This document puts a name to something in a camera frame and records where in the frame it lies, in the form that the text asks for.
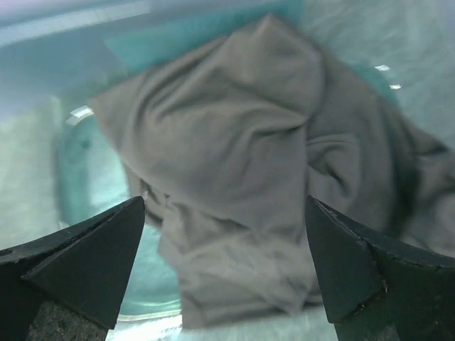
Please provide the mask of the teal transparent plastic basin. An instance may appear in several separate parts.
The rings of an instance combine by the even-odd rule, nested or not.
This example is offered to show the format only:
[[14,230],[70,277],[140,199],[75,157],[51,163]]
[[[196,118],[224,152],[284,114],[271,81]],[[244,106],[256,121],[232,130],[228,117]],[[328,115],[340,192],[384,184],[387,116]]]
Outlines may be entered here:
[[[124,173],[90,118],[75,111],[122,71],[102,44],[161,15],[239,1],[7,1],[1,6],[1,244],[42,237],[121,202]],[[454,139],[453,1],[307,1],[297,17],[350,62],[375,66],[420,124]],[[184,332],[176,282],[146,228],[109,340],[334,340],[322,308],[299,319]]]

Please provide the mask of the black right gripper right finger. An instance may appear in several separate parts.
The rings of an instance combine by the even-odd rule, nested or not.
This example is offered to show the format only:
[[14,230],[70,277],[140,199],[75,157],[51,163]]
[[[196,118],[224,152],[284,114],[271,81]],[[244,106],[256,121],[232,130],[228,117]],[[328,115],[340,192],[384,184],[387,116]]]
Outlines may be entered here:
[[337,338],[454,339],[454,259],[359,224],[314,197],[306,232]]

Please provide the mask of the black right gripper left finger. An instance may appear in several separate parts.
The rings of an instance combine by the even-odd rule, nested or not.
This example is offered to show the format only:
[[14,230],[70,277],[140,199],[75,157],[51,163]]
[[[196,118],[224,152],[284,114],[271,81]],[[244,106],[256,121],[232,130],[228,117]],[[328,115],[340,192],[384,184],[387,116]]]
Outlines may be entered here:
[[144,200],[1,250],[2,340],[105,340],[144,228]]

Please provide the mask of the grey t shirt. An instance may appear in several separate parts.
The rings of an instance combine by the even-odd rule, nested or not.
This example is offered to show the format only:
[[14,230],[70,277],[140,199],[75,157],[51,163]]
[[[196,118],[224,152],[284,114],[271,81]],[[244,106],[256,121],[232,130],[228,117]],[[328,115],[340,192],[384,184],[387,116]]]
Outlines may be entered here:
[[186,329],[321,301],[308,196],[454,255],[454,152],[277,17],[140,72],[89,105],[161,231]]

